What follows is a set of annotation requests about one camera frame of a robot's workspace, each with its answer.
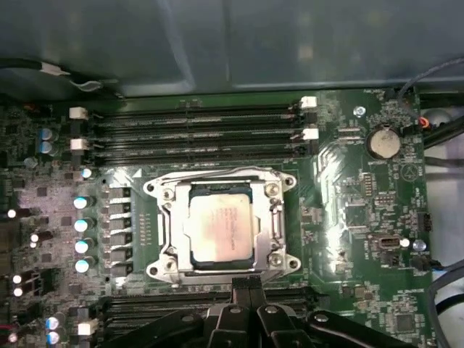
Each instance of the cable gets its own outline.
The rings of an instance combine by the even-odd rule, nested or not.
[[[461,168],[464,167],[464,159],[443,159],[437,157],[425,157],[426,165],[432,167]]]
[[[418,81],[422,80],[423,78],[426,78],[429,75],[432,75],[436,73],[437,71],[443,70],[446,67],[451,67],[453,65],[460,65],[464,63],[464,57],[461,58],[456,58],[449,60],[447,62],[441,63],[440,65],[435,65],[434,67],[431,67],[425,72],[422,72],[421,74],[415,76],[414,78],[411,78],[406,84],[399,90],[398,95],[397,95],[397,101],[398,105],[406,111],[409,115],[411,115],[414,118],[420,118],[421,116],[414,111],[409,105],[407,105],[404,101],[404,97],[406,94],[406,91],[411,88],[414,84],[416,84]]]
[[[444,288],[446,285],[457,281],[461,278],[464,278],[464,268],[460,267],[464,260],[456,262],[453,265],[447,266],[450,270],[442,275],[440,278],[436,279],[426,291],[426,305],[428,310],[428,316],[431,321],[436,334],[436,339],[442,345],[442,348],[451,348],[450,343],[448,342],[446,336],[444,335],[443,329],[440,326],[440,321],[438,318],[438,312],[435,306],[435,295],[438,290]]]
[[[430,127],[430,122],[425,117],[420,118],[420,124],[422,125],[422,128]]]
[[[444,299],[436,305],[436,312],[438,313],[438,315],[440,315],[445,310],[448,310],[449,308],[454,307],[455,305],[459,305],[461,303],[464,303],[464,294],[457,294],[448,297],[447,299]]]
[[[110,91],[104,87],[104,84],[79,72],[64,71],[61,67],[45,62],[37,62],[30,59],[19,58],[0,58],[0,69],[31,69],[37,70],[53,76],[61,76],[69,80],[69,82],[82,92],[91,93],[100,91],[101,94],[110,94],[118,99],[123,99],[123,96],[116,91]]]

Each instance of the gray cable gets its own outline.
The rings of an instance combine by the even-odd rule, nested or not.
[[[428,310],[428,316],[431,321],[432,327],[435,330],[436,339],[441,344],[442,348],[451,348],[450,343],[448,342],[442,327],[440,326],[440,321],[438,318],[438,312],[436,311],[435,305],[435,295],[441,288],[444,288],[446,285],[457,281],[461,278],[464,278],[464,268],[456,268],[461,262],[456,262],[453,265],[447,266],[455,267],[451,269],[449,272],[442,275],[440,278],[436,279],[432,284],[429,286],[426,292],[426,304]]]
[[[437,71],[440,71],[446,67],[451,67],[453,65],[459,65],[462,63],[464,63],[464,57],[452,59],[445,63],[441,63],[440,65],[435,65],[434,67],[431,67],[427,71],[422,72],[421,74],[415,76],[414,78],[411,78],[408,82],[406,82],[406,84],[398,92],[398,96],[397,96],[398,105],[401,108],[403,108],[403,110],[406,111],[412,117],[419,118],[420,115],[416,111],[414,111],[411,107],[406,105],[405,101],[403,100],[406,94],[406,91],[409,88],[411,88],[414,84],[416,84],[418,81],[422,80],[423,78],[426,78],[427,76],[430,76],[436,73]]]
[[[426,165],[432,167],[460,168],[464,167],[464,159],[444,159],[438,157],[425,157]]]

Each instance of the green circuit board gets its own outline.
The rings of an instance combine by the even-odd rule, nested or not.
[[[59,155],[38,155],[39,163],[34,174],[16,165],[22,161],[24,154],[10,152],[15,155],[8,158],[9,167],[3,174],[5,178],[21,176],[26,179],[28,184],[26,193],[22,193],[22,199],[27,197],[36,206],[43,205],[47,199],[47,204],[60,206],[53,212],[48,211],[48,215],[54,216],[50,224],[55,224],[59,231],[54,242],[58,242],[59,246],[53,243],[47,248],[56,255],[51,264],[64,268],[61,275],[64,285],[58,293],[47,295],[50,307],[56,310],[57,307],[93,302],[100,296],[230,291],[230,284],[172,287],[171,284],[155,281],[145,274],[146,266],[157,259],[160,246],[156,199],[146,195],[142,186],[153,178],[174,171],[219,170],[254,165],[271,167],[297,178],[297,186],[284,195],[285,228],[287,252],[298,257],[302,266],[288,276],[265,284],[265,288],[300,289],[310,286],[318,293],[328,295],[329,300],[321,304],[323,307],[401,340],[413,342],[418,347],[425,347],[427,340],[433,336],[424,305],[424,289],[430,284],[431,275],[419,272],[410,265],[412,257],[430,252],[431,231],[426,222],[427,193],[422,135],[417,132],[399,136],[399,153],[391,159],[379,159],[372,155],[367,142],[379,127],[388,127],[400,134],[403,129],[418,124],[417,120],[398,107],[396,101],[388,100],[385,90],[170,96],[124,102],[94,101],[80,103],[79,106],[93,112],[94,116],[86,123],[91,134],[89,138],[97,139],[100,135],[92,133],[93,123],[99,123],[100,128],[104,129],[111,129],[117,123],[127,129],[143,130],[144,127],[149,127],[147,122],[150,121],[146,119],[124,115],[158,112],[160,120],[164,120],[167,125],[170,121],[169,115],[163,115],[165,110],[178,110],[188,118],[191,110],[198,112],[209,108],[246,109],[249,106],[266,108],[290,105],[302,96],[317,97],[317,154],[293,157],[276,155],[275,158],[247,156],[247,146],[260,147],[257,142],[243,144],[243,154],[238,158],[189,162],[178,161],[174,156],[175,160],[170,162],[167,153],[164,160],[158,163],[141,161],[137,164],[137,158],[141,158],[140,149],[134,149],[133,152],[125,150],[125,154],[114,150],[114,153],[124,158],[120,163],[114,157],[105,157],[109,161],[99,163],[97,156],[92,154],[93,149],[89,149],[87,163],[84,162],[82,167],[91,167],[98,174],[92,179],[82,180],[78,178],[79,172],[72,169],[70,158],[66,154],[65,147],[72,138],[70,134],[60,135],[59,145],[64,149]],[[416,95],[411,94],[409,98],[419,108]],[[58,133],[69,123],[69,106],[75,104],[56,104],[51,108],[50,120],[47,122],[56,123],[58,126],[55,129]],[[359,106],[365,108],[365,112],[355,115],[353,110]],[[21,117],[8,121],[9,124],[4,121],[2,127],[22,122]],[[223,121],[220,115],[216,115],[215,119],[218,123]],[[31,124],[31,127],[37,129],[42,126]],[[107,140],[111,142],[113,134],[119,133],[108,134]],[[20,140],[14,143],[7,141],[7,148],[17,146],[18,142],[22,142],[22,147],[29,148],[28,151],[37,151],[36,133],[33,131],[21,135]],[[141,146],[144,144],[147,144],[147,140],[141,138]],[[37,197],[36,189],[41,186],[47,186],[49,192],[65,194]],[[133,271],[124,283],[111,279],[111,262],[105,256],[109,251],[106,246],[109,234],[106,225],[102,223],[104,218],[101,211],[109,204],[106,193],[113,187],[130,188],[130,195],[113,201],[119,204],[130,203],[130,212],[121,215],[130,218],[130,230],[133,234]],[[96,205],[82,212],[75,212],[71,197],[76,195],[94,196]],[[85,275],[73,272],[73,265],[78,257],[73,253],[72,245],[82,236],[77,236],[72,226],[60,224],[64,216],[71,216],[73,219],[92,217],[99,221],[97,228],[85,235],[98,242],[98,247],[92,252],[98,264]],[[388,241],[382,238],[393,238],[394,244],[384,248],[381,243]],[[422,249],[417,247],[418,243],[422,243]],[[15,262],[18,269],[27,268],[27,263],[31,261],[16,259]],[[67,290],[70,283],[81,284],[82,292],[71,294]]]

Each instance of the screw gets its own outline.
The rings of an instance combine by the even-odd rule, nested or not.
[[[266,313],[269,313],[269,314],[276,314],[278,312],[277,308],[275,308],[274,306],[269,306],[269,307],[266,307]]]
[[[280,266],[282,265],[282,256],[280,256],[280,254],[277,254],[277,253],[272,253],[271,255],[269,255],[269,263],[272,265],[272,266]]]
[[[194,321],[194,317],[192,317],[191,315],[186,315],[185,317],[182,317],[182,321],[184,323],[190,323],[191,321]]]
[[[293,183],[294,183],[293,178],[287,178],[287,179],[285,179],[285,184],[286,184],[287,186],[292,186]]]
[[[316,319],[316,321],[318,321],[319,323],[328,322],[328,318],[324,314],[316,314],[314,316],[314,319]]]
[[[356,117],[362,117],[365,115],[365,107],[355,107],[353,109],[353,115]]]
[[[413,243],[413,249],[415,252],[423,252],[427,249],[427,243],[422,239],[416,239]]]
[[[436,347],[436,342],[433,339],[428,339],[426,343],[427,347]]]
[[[278,195],[278,185],[276,183],[269,183],[265,187],[265,192],[269,197]]]
[[[174,191],[166,188],[162,191],[162,198],[166,201],[172,201],[174,199]]]

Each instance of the electrolytic capacitor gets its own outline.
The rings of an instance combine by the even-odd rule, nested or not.
[[[63,312],[56,312],[53,316],[45,320],[45,327],[48,330],[56,330],[65,324],[66,316]]]
[[[85,273],[89,268],[95,266],[96,260],[92,256],[84,257],[83,260],[79,260],[75,263],[75,270],[78,273]]]
[[[32,209],[29,208],[17,208],[17,209],[10,209],[7,212],[8,218],[15,219],[15,218],[29,218],[33,214]]]
[[[52,131],[50,128],[42,128],[40,130],[39,136],[41,140],[46,141],[55,141],[58,139],[58,133]]]
[[[16,297],[21,297],[36,288],[38,288],[38,279],[34,279],[33,281],[29,281],[27,283],[22,283],[19,287],[13,290],[13,294]]]
[[[21,284],[29,281],[36,275],[34,270],[26,270],[24,272],[15,274],[12,278],[14,284]]]
[[[22,161],[22,163],[24,163],[26,168],[33,169],[37,167],[38,160],[35,157],[27,157],[24,161]]]
[[[92,238],[85,238],[82,241],[76,241],[74,244],[74,250],[78,254],[85,254],[89,249],[95,246],[95,242]]]
[[[30,235],[30,241],[33,243],[40,243],[42,241],[48,241],[53,238],[51,231],[37,231]]]
[[[76,197],[74,198],[74,202],[73,202],[74,207],[79,210],[91,207],[92,205],[94,205],[94,203],[95,203],[95,198],[90,197],[90,196]]]
[[[74,229],[77,232],[85,232],[87,230],[90,230],[94,226],[95,220],[91,217],[85,217],[83,219],[76,220],[76,222],[74,223]]]
[[[46,343],[57,344],[59,342],[59,334],[55,331],[50,331],[46,335]]]
[[[39,151],[42,154],[49,154],[50,156],[56,156],[59,152],[58,147],[48,141],[42,141]]]
[[[82,171],[80,172],[80,175],[84,178],[84,179],[90,179],[94,176],[94,172],[92,171],[92,169],[90,168],[84,168],[82,169]]]

